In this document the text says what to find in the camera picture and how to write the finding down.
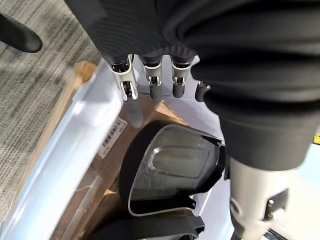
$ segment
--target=black plastic cover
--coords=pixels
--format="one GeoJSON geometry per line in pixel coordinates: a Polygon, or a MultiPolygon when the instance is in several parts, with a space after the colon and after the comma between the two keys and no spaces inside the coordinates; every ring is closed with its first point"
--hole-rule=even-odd
{"type": "Polygon", "coordinates": [[[166,121],[149,123],[130,145],[119,193],[133,216],[194,209],[189,196],[207,192],[222,176],[225,147],[205,132],[166,121]]]}

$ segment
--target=transparent plastic sheet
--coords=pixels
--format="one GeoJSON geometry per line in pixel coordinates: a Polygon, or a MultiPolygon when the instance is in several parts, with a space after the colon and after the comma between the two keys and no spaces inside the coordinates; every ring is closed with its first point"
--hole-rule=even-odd
{"type": "Polygon", "coordinates": [[[66,207],[51,240],[69,240],[75,232],[84,213],[89,210],[102,178],[93,168],[89,168],[66,207]]]}

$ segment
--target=black plastic part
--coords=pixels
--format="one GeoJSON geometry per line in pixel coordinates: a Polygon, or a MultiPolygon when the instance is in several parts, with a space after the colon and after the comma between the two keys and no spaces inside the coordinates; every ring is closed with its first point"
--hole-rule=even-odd
{"type": "Polygon", "coordinates": [[[128,96],[128,100],[124,102],[124,109],[127,113],[129,123],[136,129],[140,128],[144,123],[139,97],[134,100],[128,96]]]}
{"type": "Polygon", "coordinates": [[[232,234],[232,236],[230,238],[230,240],[241,240],[241,239],[242,238],[239,237],[235,231],[233,232],[233,234],[232,234]]]}
{"type": "Polygon", "coordinates": [[[182,86],[180,84],[178,84],[178,85],[173,84],[173,86],[172,86],[173,96],[176,97],[177,99],[182,98],[185,94],[185,88],[186,88],[185,85],[182,86]]]}
{"type": "Polygon", "coordinates": [[[42,41],[34,31],[3,13],[0,13],[0,41],[26,53],[37,53],[42,48],[42,41]]]}
{"type": "Polygon", "coordinates": [[[199,84],[196,85],[194,98],[197,102],[202,103],[204,101],[204,95],[207,91],[210,90],[210,85],[203,83],[202,86],[199,84]]]}
{"type": "Polygon", "coordinates": [[[145,126],[128,148],[123,159],[119,173],[119,194],[124,203],[128,204],[129,211],[137,215],[154,213],[159,211],[172,211],[174,209],[189,208],[194,209],[196,202],[189,196],[197,193],[205,193],[221,178],[226,163],[225,147],[221,145],[221,140],[213,138],[207,133],[201,132],[204,139],[219,147],[219,156],[216,166],[211,175],[195,189],[180,189],[175,196],[171,198],[150,199],[150,200],[132,200],[131,189],[145,152],[155,137],[155,135],[165,126],[173,125],[167,121],[153,121],[145,126]]]}
{"type": "Polygon", "coordinates": [[[118,220],[103,227],[89,240],[197,239],[205,229],[200,216],[191,212],[177,215],[154,215],[118,220]]]}
{"type": "Polygon", "coordinates": [[[270,221],[273,218],[273,213],[279,209],[285,210],[287,207],[289,190],[282,191],[275,196],[272,196],[266,202],[264,221],[270,221]]]}
{"type": "Polygon", "coordinates": [[[233,236],[242,236],[245,232],[245,228],[234,218],[233,214],[230,212],[231,222],[234,226],[233,236]]]}
{"type": "Polygon", "coordinates": [[[150,96],[154,101],[161,101],[163,99],[162,86],[157,86],[157,84],[152,84],[149,86],[150,96]]]}
{"type": "Polygon", "coordinates": [[[143,63],[143,65],[154,65],[154,67],[158,66],[159,63],[161,62],[163,56],[139,56],[140,61],[143,63]]]}

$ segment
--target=barcode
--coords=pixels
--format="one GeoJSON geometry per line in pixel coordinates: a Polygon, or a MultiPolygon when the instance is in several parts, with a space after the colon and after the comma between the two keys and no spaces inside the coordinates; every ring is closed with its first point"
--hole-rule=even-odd
{"type": "Polygon", "coordinates": [[[107,144],[109,143],[109,141],[111,140],[112,136],[115,135],[116,131],[120,128],[121,123],[119,121],[116,122],[116,125],[112,128],[112,130],[109,132],[108,136],[106,137],[106,139],[104,140],[104,142],[102,143],[102,145],[104,147],[107,146],[107,144]]]}
{"type": "Polygon", "coordinates": [[[115,144],[125,127],[127,126],[127,122],[120,117],[117,117],[116,121],[114,122],[111,130],[109,131],[107,137],[103,141],[98,154],[105,158],[105,156],[108,154],[109,150],[112,148],[112,146],[115,144]]]}

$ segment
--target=brown cardboard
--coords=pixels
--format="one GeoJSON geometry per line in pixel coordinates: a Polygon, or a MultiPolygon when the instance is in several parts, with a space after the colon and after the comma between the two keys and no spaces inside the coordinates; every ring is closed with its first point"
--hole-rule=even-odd
{"type": "MultiPolygon", "coordinates": [[[[145,125],[154,120],[166,120],[187,125],[172,110],[170,110],[163,101],[154,102],[148,96],[140,95],[140,103],[144,118],[143,126],[136,129],[128,123],[106,157],[101,158],[100,155],[97,154],[93,159],[91,168],[102,178],[102,182],[80,222],[77,224],[71,239],[83,239],[87,237],[94,229],[97,228],[97,226],[99,226],[99,223],[103,219],[110,219],[112,216],[119,214],[121,209],[123,209],[123,204],[121,203],[121,199],[118,194],[118,174],[127,149],[138,132],[145,125]]],[[[119,117],[126,122],[129,122],[125,110],[120,112],[119,117]]],[[[79,205],[78,202],[81,202],[81,197],[77,199],[74,196],[51,239],[61,239],[63,232],[67,228],[66,223],[68,223],[75,214],[75,209],[77,208],[75,206],[79,205]]]]}

